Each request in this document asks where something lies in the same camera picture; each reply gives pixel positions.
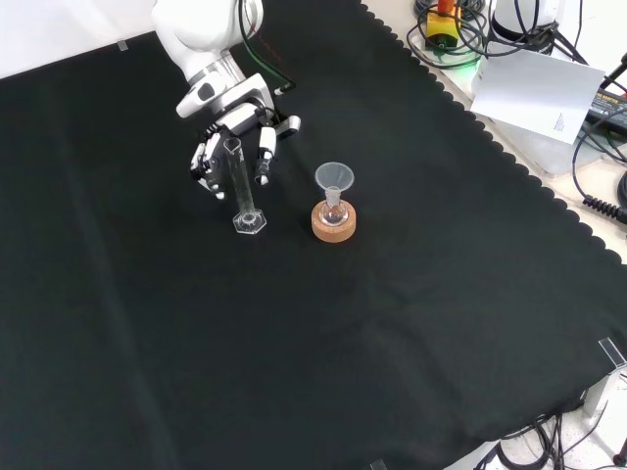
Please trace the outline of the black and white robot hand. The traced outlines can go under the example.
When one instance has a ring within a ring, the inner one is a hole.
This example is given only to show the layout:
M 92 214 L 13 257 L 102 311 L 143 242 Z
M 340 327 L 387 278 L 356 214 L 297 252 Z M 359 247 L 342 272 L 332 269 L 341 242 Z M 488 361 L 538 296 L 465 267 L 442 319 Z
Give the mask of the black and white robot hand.
M 270 179 L 270 163 L 275 157 L 277 143 L 300 130 L 298 116 L 285 117 L 261 104 L 245 102 L 219 117 L 203 133 L 191 159 L 191 177 L 217 199 L 225 198 L 223 188 L 224 143 L 229 138 L 242 138 L 254 128 L 260 130 L 259 156 L 255 181 L 262 186 Z

